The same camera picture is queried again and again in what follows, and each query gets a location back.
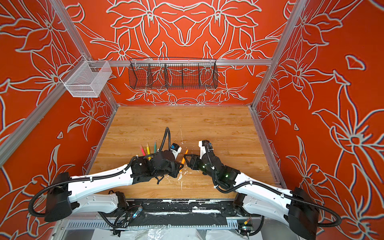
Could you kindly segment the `orange marker pen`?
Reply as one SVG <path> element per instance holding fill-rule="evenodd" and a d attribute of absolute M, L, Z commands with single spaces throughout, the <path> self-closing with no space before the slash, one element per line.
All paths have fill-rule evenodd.
<path fill-rule="evenodd" d="M 186 159 L 185 157 L 182 158 L 182 161 L 181 161 L 181 164 L 184 166 L 186 164 Z"/>

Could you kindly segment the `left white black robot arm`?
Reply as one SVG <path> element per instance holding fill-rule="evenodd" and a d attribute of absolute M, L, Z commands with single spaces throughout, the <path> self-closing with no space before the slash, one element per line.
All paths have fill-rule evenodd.
<path fill-rule="evenodd" d="M 81 203 L 81 200 L 105 190 L 144 183 L 151 179 L 160 182 L 166 175 L 177 178 L 184 167 L 176 161 L 177 155 L 165 150 L 152 157 L 132 157 L 128 164 L 97 174 L 80 177 L 70 177 L 68 172 L 59 174 L 47 192 L 44 220 L 56 222 L 87 208 L 88 204 Z"/>

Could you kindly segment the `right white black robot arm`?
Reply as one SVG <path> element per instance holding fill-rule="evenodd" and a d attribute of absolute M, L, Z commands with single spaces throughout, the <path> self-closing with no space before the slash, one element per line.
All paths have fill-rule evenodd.
<path fill-rule="evenodd" d="M 222 164 L 213 152 L 184 158 L 190 169 L 211 177 L 219 192 L 236 192 L 234 204 L 242 213 L 279 221 L 306 240 L 316 239 L 320 210 L 304 190 L 282 189 L 252 179 Z"/>

